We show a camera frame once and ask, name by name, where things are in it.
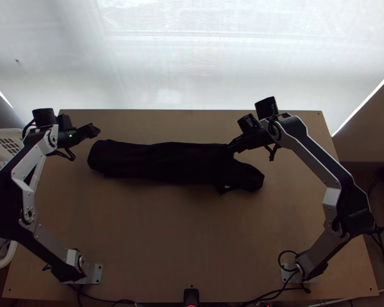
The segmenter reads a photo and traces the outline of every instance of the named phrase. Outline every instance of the black fabric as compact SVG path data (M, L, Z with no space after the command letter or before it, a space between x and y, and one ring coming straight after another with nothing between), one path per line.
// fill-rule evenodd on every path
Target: black fabric
M255 167L234 159L226 144L141 145L103 140L91 148L88 165L110 177L212 184L221 194L234 189L257 191L264 178Z

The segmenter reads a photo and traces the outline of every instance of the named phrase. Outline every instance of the floor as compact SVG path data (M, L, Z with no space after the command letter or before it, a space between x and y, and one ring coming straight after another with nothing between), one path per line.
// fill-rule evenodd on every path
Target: floor
M364 190L367 190L371 182L375 178L375 169L378 168L378 165L361 165L361 164L346 164L347 169L354 175L356 183ZM379 226L384 226L384 185L381 183L378 184L373 190L370 196L370 206L374 214L374 217ZM378 288L384 289L384 263L382 259L381 250L375 243L375 241L369 236L365 235L365 241L367 249L370 255L371 263L373 265L374 274L378 284ZM3 269L0 271L0 307L13 306L17 303L18 307L77 307L77 302L51 302L51 301L35 301L35 300L20 300L15 301L12 299L3 299L1 298L2 289L4 287L4 282L7 276L7 270ZM273 306L325 306L329 302L284 302L274 304ZM83 298L82 304L85 307L96 307L96 306L110 306L109 303L98 303L93 302L88 299ZM168 306L176 304L153 304L154 307ZM237 304L231 303L228 304L229 307L237 307ZM203 307L222 307L225 304L204 304ZM350 301L344 301L340 303L330 304L332 307L367 307L367 306L377 306L384 307L384 292L380 296L367 297L367 298L355 298Z

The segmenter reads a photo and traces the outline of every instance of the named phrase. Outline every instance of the white curtain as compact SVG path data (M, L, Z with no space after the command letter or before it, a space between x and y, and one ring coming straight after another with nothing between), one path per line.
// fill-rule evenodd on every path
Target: white curtain
M0 0L0 90L38 107L322 110L384 78L384 0Z

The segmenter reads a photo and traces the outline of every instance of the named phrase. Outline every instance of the black cable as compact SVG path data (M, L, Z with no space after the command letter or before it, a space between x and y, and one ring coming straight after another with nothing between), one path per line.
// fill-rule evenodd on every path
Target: black cable
M370 187L367 190L367 197L370 197L371 192L374 190L375 186L381 181L379 178L375 178L371 183Z
M380 182L381 182L381 178L379 178L377 175L367 190L367 197L370 197L371 192L374 190L376 185L379 184Z
M77 302L78 302L79 307L83 307L82 303L81 303L81 292L82 292L83 287L84 287L84 285L80 284L80 286L78 287L78 291L77 291Z
M286 269L286 268L284 267L284 265L282 265L282 263L280 262L280 258L281 258L284 254L286 254L286 253L292 253L292 254L294 254L294 255L297 256L297 253L296 253L296 252L293 252L293 251L291 251L291 250L285 250L285 251L281 252L281 253L279 254L279 256L278 256L278 264L279 264L279 267L281 267L281 268L282 268L283 270L285 270L286 272L297 272L297 271L298 271L298 268L294 268L294 269Z
M71 289L73 289L73 290L76 291L76 292L79 291L79 289L76 289L75 287L73 287L73 286L70 285L70 284L68 284L67 286L69 286ZM91 300L95 300L95 301L97 301L97 302L112 303L112 304L118 302L118 301L113 301L113 300L109 300L109 299L102 299L102 298L94 297L94 296L88 295L87 293L82 292L82 291L80 292L80 295L82 295L82 296L84 296L84 297L86 297L86 298L89 298L89 299L91 299ZM136 306L142 306L142 305L140 305L140 304L138 304L138 303L136 303L136 302L134 302L134 301L132 301L132 300L127 300L127 301L131 301L131 302L133 302L132 304L134 304L134 305L136 305Z
M116 304L131 304L131 305L137 305L136 302L134 302L133 300L130 300L130 299L119 299L117 301L115 301L111 307L114 307Z
M284 267L284 265L282 265L282 262L281 262L281 258L284 254L286 253L292 253L294 254L295 256L298 256L298 254L294 251L291 251L291 250L285 250L283 252L281 252L279 255L278 255L278 263L279 263L279 267L281 267L284 271L286 272L293 272L289 278L287 278L287 280L285 281L283 287L281 289L278 289L278 290L273 290L273 291L270 291L266 294L263 294L262 296L259 296L253 300L250 300L248 302L245 302L243 303L242 305L240 305L240 307L246 307L252 303L255 303L255 302L258 302L260 300L273 300L275 298L277 298L279 295L281 295L284 291L292 291L292 290L303 290L304 292L306 292L307 294L310 294L311 291L310 289L306 288L302 283L300 283L300 287L291 287L291 288L286 288L287 284L289 283L289 281L293 278L294 275L296 275L297 273L300 272L300 270L298 268L294 268L294 269L286 269Z
M19 300L18 298L16 298L15 300L13 300L13 301L9 304L9 307L15 307L15 306L18 304L19 301L20 301L20 300Z
M261 296L255 298L255 299L253 299L253 300L250 300L250 301L248 301L248 302L243 303L242 305L240 305L240 307L246 307L246 306L249 306L250 304L255 303L255 302L258 302L258 301L260 301L260 300L273 300L273 299L277 298L279 295L281 295L284 291L303 290L303 291L305 291L307 294L310 294L310 293L311 293L310 289L304 287L303 284L300 284L300 287L286 288L286 286L287 286L287 284L289 283L289 281L290 281L290 280L293 278L293 276L296 275L298 272L299 272L298 269L296 270L296 272L293 272L293 274L291 274L291 275L289 276L289 278L287 278L287 280L285 281L285 283L284 283L284 285L283 285L283 287L282 287L281 289L273 290L273 291L270 291L270 292L268 292L268 293L266 293L266 294L263 294L263 295L261 295Z
M27 129L32 126L33 122L34 122L34 118L23 128L23 132L22 132L23 139L26 136Z

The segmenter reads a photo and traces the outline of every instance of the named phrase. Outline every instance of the wooden table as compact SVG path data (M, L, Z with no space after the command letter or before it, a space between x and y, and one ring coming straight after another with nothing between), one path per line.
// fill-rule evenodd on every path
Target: wooden table
M87 155L98 139L132 143L228 143L248 111L67 110L77 127L93 122L101 134L73 148L70 162L49 157L35 196L41 223L66 247L104 265L101 284L87 293L107 299L180 302L198 288L201 301L247 301L283 283L277 263L285 249L304 251L323 231L325 186L291 151L274 162L263 149L236 155L265 174L256 193L220 196L211 186L175 186L107 179L91 170ZM292 112L327 152L336 152L321 112ZM4 297L74 300L44 263L17 248ZM283 300L378 295L363 238L330 262L312 293L290 291Z

